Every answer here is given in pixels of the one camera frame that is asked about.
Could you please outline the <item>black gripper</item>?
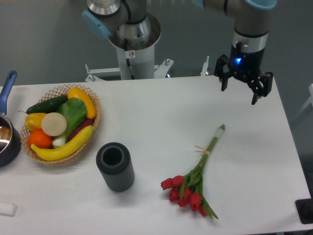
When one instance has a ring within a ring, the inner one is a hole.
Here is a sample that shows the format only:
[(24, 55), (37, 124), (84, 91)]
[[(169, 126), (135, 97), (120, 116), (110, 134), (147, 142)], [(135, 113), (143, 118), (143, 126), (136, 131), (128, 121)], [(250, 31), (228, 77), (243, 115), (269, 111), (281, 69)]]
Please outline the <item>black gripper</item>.
[(263, 59), (264, 51), (246, 52), (247, 46), (239, 41), (232, 46), (230, 59), (222, 54), (216, 61), (214, 75), (222, 83), (221, 91), (225, 91), (228, 86), (228, 79), (233, 75), (235, 79), (247, 82), (253, 91), (251, 104), (255, 105), (258, 99), (266, 97), (272, 88), (273, 73), (260, 72), (260, 66)]

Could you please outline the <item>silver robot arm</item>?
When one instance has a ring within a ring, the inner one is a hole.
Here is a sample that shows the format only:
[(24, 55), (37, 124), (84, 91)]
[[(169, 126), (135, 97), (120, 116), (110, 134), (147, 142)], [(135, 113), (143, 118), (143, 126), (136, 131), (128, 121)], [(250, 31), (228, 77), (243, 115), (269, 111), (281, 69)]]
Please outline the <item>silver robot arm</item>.
[[(222, 90), (233, 77), (248, 85), (253, 92), (252, 104), (267, 96), (273, 74), (260, 66), (268, 38), (269, 20), (274, 0), (197, 0), (204, 9), (214, 9), (235, 20), (231, 52), (221, 55), (214, 75)], [(82, 13), (87, 27), (115, 46), (120, 76), (123, 80), (155, 77), (155, 44), (161, 28), (158, 20), (147, 12), (144, 0), (89, 0)]]

